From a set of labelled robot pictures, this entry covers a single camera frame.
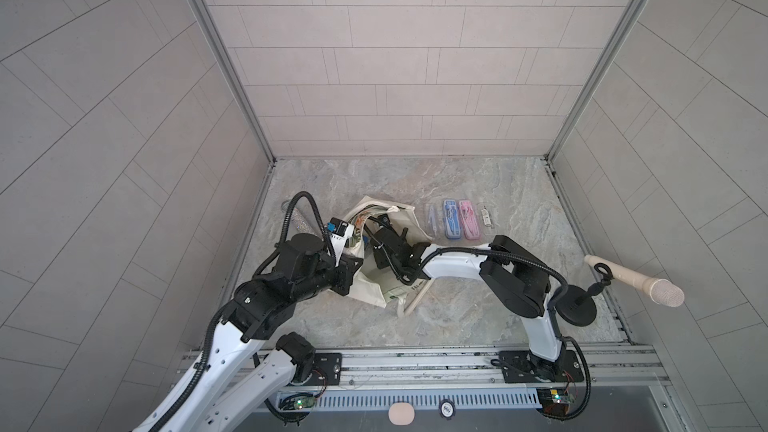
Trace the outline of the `left green circuit board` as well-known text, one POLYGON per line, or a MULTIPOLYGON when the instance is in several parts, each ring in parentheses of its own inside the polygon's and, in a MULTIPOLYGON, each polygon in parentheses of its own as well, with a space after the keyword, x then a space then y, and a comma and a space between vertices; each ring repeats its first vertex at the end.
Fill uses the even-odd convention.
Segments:
POLYGON ((298 412, 310 410, 315 407, 318 396, 311 393, 296 393, 282 398, 279 402, 279 410, 285 412, 298 412))

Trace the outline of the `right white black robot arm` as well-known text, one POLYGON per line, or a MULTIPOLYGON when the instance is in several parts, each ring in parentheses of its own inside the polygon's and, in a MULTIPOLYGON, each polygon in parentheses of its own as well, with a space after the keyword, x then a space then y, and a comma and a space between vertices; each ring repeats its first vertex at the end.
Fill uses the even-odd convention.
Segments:
POLYGON ((581 290, 504 235, 482 246, 410 244, 408 230, 398 232, 382 216, 363 234, 380 268, 388 267, 405 285, 442 278, 484 283, 501 304, 519 316, 528 337, 528 352, 519 371, 545 382, 563 382, 581 376, 587 383, 588 366, 575 339, 565 336, 557 322, 558 310, 581 290))

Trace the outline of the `black microphone stand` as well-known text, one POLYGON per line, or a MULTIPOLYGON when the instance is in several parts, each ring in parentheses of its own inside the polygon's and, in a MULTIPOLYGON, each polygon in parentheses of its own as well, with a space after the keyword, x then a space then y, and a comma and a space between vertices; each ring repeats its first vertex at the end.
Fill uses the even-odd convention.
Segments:
POLYGON ((587 289, 569 285, 568 290, 555 304, 556 312, 567 323, 576 327, 587 327, 595 321, 597 307, 594 298, 610 286, 614 278, 610 266, 604 261, 598 261, 592 268, 599 275, 595 283, 587 289))

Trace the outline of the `pink round pad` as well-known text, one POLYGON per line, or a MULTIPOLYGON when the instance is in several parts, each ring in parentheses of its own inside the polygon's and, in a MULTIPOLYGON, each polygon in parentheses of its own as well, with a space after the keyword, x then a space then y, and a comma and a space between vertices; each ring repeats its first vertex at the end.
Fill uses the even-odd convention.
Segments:
POLYGON ((407 402, 396 402, 389 407, 388 418, 395 426, 407 426, 415 419, 415 409, 407 402))

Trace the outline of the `green circuit board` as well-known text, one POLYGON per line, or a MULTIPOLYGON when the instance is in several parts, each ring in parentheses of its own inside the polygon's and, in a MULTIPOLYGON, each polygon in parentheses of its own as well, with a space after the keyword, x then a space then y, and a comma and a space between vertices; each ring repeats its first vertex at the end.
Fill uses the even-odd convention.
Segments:
POLYGON ((569 414, 574 398, 566 389, 539 388, 536 390, 543 415, 564 417, 569 414))
POLYGON ((279 402, 279 410, 285 412, 298 412, 310 410, 315 407, 318 396, 311 393, 296 393, 282 398, 279 402))

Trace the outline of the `black poker chip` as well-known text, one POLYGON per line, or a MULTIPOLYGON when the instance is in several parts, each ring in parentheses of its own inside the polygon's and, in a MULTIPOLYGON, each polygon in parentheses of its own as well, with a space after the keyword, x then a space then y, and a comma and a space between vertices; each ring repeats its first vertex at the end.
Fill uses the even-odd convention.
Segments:
POLYGON ((456 407, 452 400, 444 398, 439 403, 439 413, 446 419, 451 420, 456 414, 456 407))

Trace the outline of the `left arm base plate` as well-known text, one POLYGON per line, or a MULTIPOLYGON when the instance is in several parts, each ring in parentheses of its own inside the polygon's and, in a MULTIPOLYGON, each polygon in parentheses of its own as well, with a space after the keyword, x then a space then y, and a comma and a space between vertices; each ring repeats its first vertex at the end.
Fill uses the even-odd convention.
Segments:
POLYGON ((340 383, 343 355, 341 353, 316 352, 309 375, 302 386, 337 386, 340 383))

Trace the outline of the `aluminium rail frame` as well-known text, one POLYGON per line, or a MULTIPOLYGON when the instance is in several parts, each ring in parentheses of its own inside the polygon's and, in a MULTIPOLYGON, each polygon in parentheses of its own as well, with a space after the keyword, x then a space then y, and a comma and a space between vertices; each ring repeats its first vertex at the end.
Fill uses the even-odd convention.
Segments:
MULTIPOLYGON (((397 401, 434 406, 441 398, 448 398, 460 407, 540 408, 536 393, 539 388, 566 389, 575 403, 585 398, 589 390, 600 387, 660 389, 671 383, 651 346, 584 346, 582 353, 590 384, 585 381, 507 384, 501 370, 491 365, 491 360, 501 351, 523 350, 479 347, 318 351, 343 355, 340 383, 310 387, 292 382, 270 399, 279 402, 286 396, 306 392, 318 396, 321 408, 384 406, 397 401)), ((270 352, 262 351, 248 360, 234 379, 244 379, 270 352)))

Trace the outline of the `blue compass set case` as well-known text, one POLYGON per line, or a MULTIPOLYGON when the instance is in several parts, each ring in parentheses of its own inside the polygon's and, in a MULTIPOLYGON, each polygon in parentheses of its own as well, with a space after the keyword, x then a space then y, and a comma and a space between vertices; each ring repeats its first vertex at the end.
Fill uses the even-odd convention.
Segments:
POLYGON ((449 240, 462 238, 462 229, 459 218, 458 203, 453 199, 445 199, 443 202, 444 233, 449 240))

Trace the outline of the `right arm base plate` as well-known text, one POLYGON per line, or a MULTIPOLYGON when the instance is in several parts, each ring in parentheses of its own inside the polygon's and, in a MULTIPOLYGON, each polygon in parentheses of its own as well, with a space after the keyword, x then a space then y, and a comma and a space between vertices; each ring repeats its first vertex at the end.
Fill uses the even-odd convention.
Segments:
POLYGON ((501 370, 504 382, 511 383, 565 383, 584 382, 584 368, 577 353, 565 349, 554 362, 541 359, 529 351, 501 351, 491 360, 501 370))

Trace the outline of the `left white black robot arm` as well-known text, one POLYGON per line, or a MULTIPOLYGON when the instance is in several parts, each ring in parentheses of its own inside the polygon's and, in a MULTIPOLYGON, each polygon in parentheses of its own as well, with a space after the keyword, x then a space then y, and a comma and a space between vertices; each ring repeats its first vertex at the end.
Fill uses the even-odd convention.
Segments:
POLYGON ((306 191, 291 199, 274 251, 215 312, 199 356, 138 430, 232 431, 280 389, 312 375, 316 350, 292 332, 244 379, 234 379, 293 316, 299 302, 325 290, 348 294, 362 265, 361 259, 343 252, 354 227, 341 219, 323 225, 318 236, 289 236, 300 199, 316 204, 306 191))

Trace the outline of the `pink compass set case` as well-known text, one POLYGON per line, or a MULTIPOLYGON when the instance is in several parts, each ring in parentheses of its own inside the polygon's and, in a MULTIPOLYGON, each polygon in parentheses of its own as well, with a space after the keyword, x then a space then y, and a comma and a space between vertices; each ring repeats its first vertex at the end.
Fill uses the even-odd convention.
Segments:
POLYGON ((458 207, 462 230, 464 232, 465 238, 467 240, 480 239, 482 233, 472 203, 469 200, 460 200, 458 207))

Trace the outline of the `cream canvas floral tote bag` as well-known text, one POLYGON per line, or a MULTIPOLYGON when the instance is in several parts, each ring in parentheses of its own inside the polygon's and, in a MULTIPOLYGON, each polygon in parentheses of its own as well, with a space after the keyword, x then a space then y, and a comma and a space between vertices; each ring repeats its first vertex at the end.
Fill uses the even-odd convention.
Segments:
POLYGON ((344 253, 363 261, 349 296, 381 308, 394 302, 397 315, 408 316, 429 289, 418 263, 419 254, 433 241, 415 207, 364 196, 344 220, 353 227, 344 253))

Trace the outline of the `clear case with silver compass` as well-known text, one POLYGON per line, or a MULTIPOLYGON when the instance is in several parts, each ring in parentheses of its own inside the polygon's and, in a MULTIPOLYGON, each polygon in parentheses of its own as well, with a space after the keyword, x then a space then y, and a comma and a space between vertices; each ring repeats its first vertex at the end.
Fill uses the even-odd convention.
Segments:
POLYGON ((434 203, 428 204, 426 218, 429 235, 433 238, 438 238, 443 226, 442 220, 439 216, 438 208, 434 203))

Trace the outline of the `clear compass set case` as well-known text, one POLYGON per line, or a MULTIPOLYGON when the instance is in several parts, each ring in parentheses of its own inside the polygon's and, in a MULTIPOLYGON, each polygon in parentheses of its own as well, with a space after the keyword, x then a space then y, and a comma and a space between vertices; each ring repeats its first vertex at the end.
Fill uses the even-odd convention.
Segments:
POLYGON ((493 221, 492 221, 490 212, 487 209, 487 207, 486 206, 482 206, 481 209, 480 209, 480 212, 481 212, 481 217, 482 217, 482 221, 483 221, 484 226, 487 227, 487 228, 493 228, 494 227, 493 221))

